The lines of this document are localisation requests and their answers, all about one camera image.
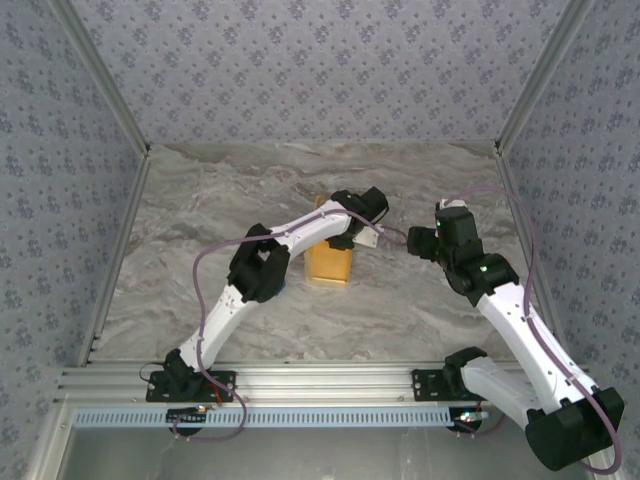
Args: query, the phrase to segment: wall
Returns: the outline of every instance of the wall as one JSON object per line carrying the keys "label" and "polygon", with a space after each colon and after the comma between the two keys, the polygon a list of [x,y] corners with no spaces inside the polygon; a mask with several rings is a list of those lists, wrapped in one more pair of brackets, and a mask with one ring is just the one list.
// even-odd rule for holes
{"label": "wall", "polygon": [[0,2],[0,478],[72,364],[138,156],[45,0]]}
{"label": "wall", "polygon": [[151,143],[497,137],[565,0],[74,0]]}
{"label": "wall", "polygon": [[571,352],[627,402],[640,478],[640,6],[595,4],[508,157]]}

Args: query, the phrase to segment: aluminum frame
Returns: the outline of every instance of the aluminum frame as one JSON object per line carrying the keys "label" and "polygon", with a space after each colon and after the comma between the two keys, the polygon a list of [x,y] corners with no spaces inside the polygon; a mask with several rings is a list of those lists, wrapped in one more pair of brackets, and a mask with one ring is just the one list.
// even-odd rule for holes
{"label": "aluminum frame", "polygon": [[[63,369],[55,392],[54,407],[46,417],[27,478],[52,480],[57,477],[65,457],[73,422],[86,407],[125,407],[127,411],[155,412],[167,404],[146,403],[146,383],[138,376],[143,362],[96,362],[88,368]],[[506,371],[524,377],[516,362],[501,362]],[[388,407],[398,411],[425,406],[474,406],[475,402],[415,402],[411,371],[415,368],[439,369],[437,362],[388,363],[222,363],[219,369],[238,372],[237,392],[256,412],[273,407],[324,407],[336,411],[344,407]],[[193,403],[171,404],[172,408]],[[222,407],[237,409],[237,405]],[[610,464],[611,453],[590,457],[595,466]],[[625,480],[619,471],[610,477]]]}

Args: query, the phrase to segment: black bracket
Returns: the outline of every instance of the black bracket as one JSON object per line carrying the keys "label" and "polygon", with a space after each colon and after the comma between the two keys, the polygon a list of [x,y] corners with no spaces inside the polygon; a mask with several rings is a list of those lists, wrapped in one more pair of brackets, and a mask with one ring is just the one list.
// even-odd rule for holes
{"label": "black bracket", "polygon": [[[378,222],[389,211],[387,197],[376,187],[371,187],[362,195],[340,190],[331,195],[331,200],[338,202],[345,210],[363,216],[371,223]],[[364,223],[352,218],[346,232],[329,238],[329,246],[336,250],[352,249],[353,239],[363,228]]]}
{"label": "black bracket", "polygon": [[411,372],[413,399],[416,402],[480,402],[484,398],[464,390],[454,392],[447,383],[442,370],[414,370]]}
{"label": "black bracket", "polygon": [[[247,237],[269,235],[271,230],[257,223]],[[242,301],[264,303],[277,295],[284,284],[291,254],[275,239],[244,242],[229,264],[229,285],[242,294]]]}
{"label": "black bracket", "polygon": [[[207,421],[207,412],[201,412],[195,407],[188,408],[172,408],[167,410],[164,420],[166,423],[173,424],[180,419],[180,423],[189,423],[194,425],[203,424]],[[173,432],[173,426],[169,427],[169,430]],[[190,437],[195,435],[202,427],[178,427],[176,426],[176,432],[184,437]]]}
{"label": "black bracket", "polygon": [[453,291],[467,297],[474,307],[485,294],[493,295],[495,288],[519,282],[504,257],[484,253],[475,219],[467,207],[436,210],[435,229],[411,227],[407,250],[437,262]]}
{"label": "black bracket", "polygon": [[414,370],[413,398],[416,402],[471,400],[484,398],[471,393],[464,386],[460,369],[474,358],[486,357],[478,347],[468,347],[447,356],[442,370]]}
{"label": "black bracket", "polygon": [[[226,385],[228,388],[235,390],[236,388],[236,372],[207,370],[209,375]],[[177,402],[197,402],[203,404],[211,403],[231,403],[233,396],[209,383],[204,375],[200,388],[195,391],[188,399],[184,397],[184,393],[178,389],[169,375],[162,370],[151,373],[149,377],[149,385],[147,387],[147,402],[149,403],[177,403]]]}

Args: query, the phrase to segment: cable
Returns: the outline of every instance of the cable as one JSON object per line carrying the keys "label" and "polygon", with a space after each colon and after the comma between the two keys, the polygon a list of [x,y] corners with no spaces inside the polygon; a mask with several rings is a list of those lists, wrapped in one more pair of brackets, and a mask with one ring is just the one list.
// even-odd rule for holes
{"label": "cable", "polygon": [[522,214],[527,220],[527,226],[529,227],[529,233],[531,234],[531,264],[529,266],[529,274],[527,276],[527,282],[524,287],[524,297],[523,297],[523,309],[524,309],[525,318],[527,320],[527,325],[529,326],[529,329],[531,330],[531,333],[535,337],[536,341],[540,344],[540,347],[542,347],[542,349],[545,351],[545,353],[551,359],[551,361],[556,365],[556,367],[558,367],[558,369],[567,378],[567,380],[569,380],[578,389],[578,391],[584,396],[584,398],[587,399],[589,404],[593,407],[593,409],[596,411],[596,413],[602,420],[602,423],[604,424],[605,428],[607,429],[607,432],[609,433],[609,436],[611,437],[611,442],[613,443],[613,450],[615,452],[615,456],[613,459],[613,463],[611,464],[610,467],[595,468],[585,462],[580,462],[580,464],[584,468],[586,468],[589,472],[595,473],[596,475],[611,475],[617,472],[620,466],[622,465],[622,445],[620,444],[620,437],[618,436],[618,432],[616,432],[615,427],[611,423],[611,420],[609,420],[609,417],[607,417],[607,414],[604,412],[602,407],[598,404],[598,402],[596,402],[595,398],[593,398],[593,395],[584,387],[584,385],[582,385],[577,379],[573,377],[573,374],[571,373],[571,371],[556,356],[556,354],[551,350],[549,345],[547,345],[545,340],[540,335],[540,332],[538,331],[538,328],[536,327],[530,315],[531,313],[530,299],[531,299],[531,290],[533,287],[533,274],[535,272],[536,262],[537,262],[538,241],[536,239],[536,235],[533,230],[533,221],[531,220],[531,215],[529,214],[527,208],[522,203],[522,201],[512,193],[509,193],[506,190],[499,187],[490,187],[490,186],[475,187],[475,188],[470,188],[468,190],[459,192],[456,195],[448,198],[445,201],[445,206],[451,203],[453,200],[458,200],[462,197],[473,195],[475,193],[486,193],[486,192],[501,193],[503,195],[506,195],[510,199],[512,199],[516,203],[516,205],[520,207]]}
{"label": "cable", "polygon": [[[198,297],[198,303],[200,304],[200,327],[198,330],[199,339],[196,343],[196,360],[198,362],[198,368],[200,368],[200,372],[207,380],[209,380],[209,382],[211,382],[213,385],[217,386],[218,388],[221,388],[225,392],[232,395],[236,400],[238,400],[238,403],[240,403],[240,406],[242,407],[242,419],[240,420],[240,424],[231,433],[227,435],[222,435],[220,437],[186,437],[178,433],[177,427],[178,427],[178,423],[180,423],[180,420],[181,420],[181,417],[178,416],[173,423],[173,429],[172,429],[176,439],[182,439],[182,440],[191,441],[191,442],[209,442],[209,443],[230,440],[238,436],[242,432],[242,430],[244,429],[244,425],[247,422],[247,416],[248,416],[247,405],[245,404],[244,399],[234,389],[228,388],[225,384],[213,378],[205,368],[202,361],[202,338],[204,335],[204,328],[206,326],[206,321],[207,321],[207,308],[205,306],[204,298],[202,297],[202,292],[200,290],[200,284],[198,282],[198,265],[200,264],[200,261],[207,255],[225,247],[239,245],[241,243],[246,243],[246,242],[262,242],[265,240],[271,240],[271,239],[287,236],[295,232],[299,228],[302,228],[305,225],[308,225],[309,223],[316,221],[319,218],[325,217],[326,215],[334,215],[334,214],[349,215],[350,217],[353,217],[356,220],[359,220],[360,222],[364,223],[366,226],[370,227],[378,235],[387,238],[389,241],[396,244],[402,243],[386,235],[382,230],[380,230],[378,227],[376,227],[373,223],[371,223],[369,220],[364,218],[362,215],[359,215],[355,212],[350,212],[349,210],[345,210],[342,208],[334,208],[331,210],[325,210],[323,212],[318,213],[317,215],[311,216],[299,223],[296,223],[289,229],[284,230],[282,232],[271,233],[269,235],[256,235],[253,237],[242,237],[242,238],[234,238],[232,240],[226,240],[217,245],[207,247],[198,254],[198,256],[193,262],[193,268],[192,268],[193,286],[196,291],[196,296]],[[404,232],[401,232],[399,230],[391,229],[389,227],[387,227],[387,229],[400,232],[401,234],[404,235]]]}

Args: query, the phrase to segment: marble table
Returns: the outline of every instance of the marble table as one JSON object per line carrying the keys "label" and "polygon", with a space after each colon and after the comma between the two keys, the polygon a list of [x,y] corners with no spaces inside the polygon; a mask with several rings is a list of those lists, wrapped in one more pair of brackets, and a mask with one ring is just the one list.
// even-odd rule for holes
{"label": "marble table", "polygon": [[[433,226],[435,202],[477,185],[501,185],[489,144],[246,144],[154,146],[151,168],[94,359],[163,358],[196,329],[191,281],[199,251],[255,224],[273,226],[313,207],[316,195],[375,185],[389,200],[383,224]],[[468,200],[485,251],[526,268],[504,198]],[[207,257],[200,279],[217,300],[234,249]],[[354,252],[345,289],[308,285],[302,257],[283,292],[257,309],[218,360],[442,360],[476,345],[513,355],[439,267],[382,239]]]}

